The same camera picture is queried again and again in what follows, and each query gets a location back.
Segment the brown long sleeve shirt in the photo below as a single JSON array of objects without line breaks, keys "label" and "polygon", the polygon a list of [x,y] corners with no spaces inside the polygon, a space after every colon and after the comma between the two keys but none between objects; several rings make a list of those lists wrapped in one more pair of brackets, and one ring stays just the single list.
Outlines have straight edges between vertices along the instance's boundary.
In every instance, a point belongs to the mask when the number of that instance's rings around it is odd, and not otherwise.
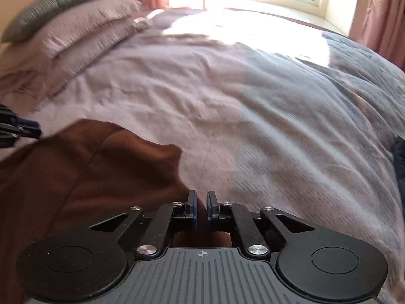
[{"label": "brown long sleeve shirt", "polygon": [[140,206],[186,201],[182,150],[82,119],[1,161],[1,302],[23,303],[19,253],[37,239]]}]

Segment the pink pillow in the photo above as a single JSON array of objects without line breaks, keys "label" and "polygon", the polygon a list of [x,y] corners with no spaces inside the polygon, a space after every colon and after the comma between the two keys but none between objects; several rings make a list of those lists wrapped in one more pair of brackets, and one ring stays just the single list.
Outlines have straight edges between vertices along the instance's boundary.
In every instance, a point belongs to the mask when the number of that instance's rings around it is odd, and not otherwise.
[{"label": "pink pillow", "polygon": [[116,44],[142,31],[148,10],[137,0],[94,0],[55,17],[1,54],[1,103],[40,102]]}]

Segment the grey checked pillow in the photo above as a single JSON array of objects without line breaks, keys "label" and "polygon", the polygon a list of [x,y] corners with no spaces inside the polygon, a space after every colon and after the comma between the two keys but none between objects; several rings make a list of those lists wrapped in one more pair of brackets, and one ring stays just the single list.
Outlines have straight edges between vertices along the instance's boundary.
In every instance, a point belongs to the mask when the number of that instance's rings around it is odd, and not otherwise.
[{"label": "grey checked pillow", "polygon": [[3,31],[2,43],[28,41],[45,24],[62,12],[92,0],[36,0],[22,9]]}]

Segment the dark navy folded garment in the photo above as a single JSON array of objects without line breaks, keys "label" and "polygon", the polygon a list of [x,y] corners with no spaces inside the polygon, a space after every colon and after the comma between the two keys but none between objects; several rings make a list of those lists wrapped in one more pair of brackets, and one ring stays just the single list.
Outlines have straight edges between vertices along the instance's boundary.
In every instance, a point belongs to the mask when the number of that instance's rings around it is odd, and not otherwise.
[{"label": "dark navy folded garment", "polygon": [[398,185],[404,183],[404,138],[397,136],[392,149],[393,166]]}]

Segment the pink curtain right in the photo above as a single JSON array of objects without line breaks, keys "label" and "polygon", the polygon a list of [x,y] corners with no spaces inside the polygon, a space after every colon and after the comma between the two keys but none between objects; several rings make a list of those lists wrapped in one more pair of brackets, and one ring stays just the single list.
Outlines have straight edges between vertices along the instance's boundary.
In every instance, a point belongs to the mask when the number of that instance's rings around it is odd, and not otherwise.
[{"label": "pink curtain right", "polygon": [[355,39],[404,69],[404,0],[368,0]]}]

